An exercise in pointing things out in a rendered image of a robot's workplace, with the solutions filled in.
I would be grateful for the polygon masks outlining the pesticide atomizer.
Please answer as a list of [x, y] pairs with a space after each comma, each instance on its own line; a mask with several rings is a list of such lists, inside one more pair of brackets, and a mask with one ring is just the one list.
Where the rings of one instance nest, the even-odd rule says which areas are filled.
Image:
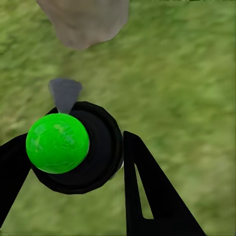
[[96, 190], [123, 167], [120, 127], [103, 107], [76, 102], [81, 82], [55, 78], [49, 86], [56, 107], [27, 134], [31, 169], [55, 192], [71, 195]]

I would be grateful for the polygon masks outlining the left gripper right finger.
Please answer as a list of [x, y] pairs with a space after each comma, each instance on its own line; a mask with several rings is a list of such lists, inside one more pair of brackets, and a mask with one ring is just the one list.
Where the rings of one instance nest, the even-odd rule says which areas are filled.
[[[123, 132], [126, 236], [206, 236], [143, 140]], [[142, 215], [137, 166], [154, 219]]]

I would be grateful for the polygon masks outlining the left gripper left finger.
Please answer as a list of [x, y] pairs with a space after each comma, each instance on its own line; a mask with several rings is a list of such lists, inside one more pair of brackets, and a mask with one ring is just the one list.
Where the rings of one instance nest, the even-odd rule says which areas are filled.
[[26, 139], [27, 133], [0, 146], [0, 227], [31, 170]]

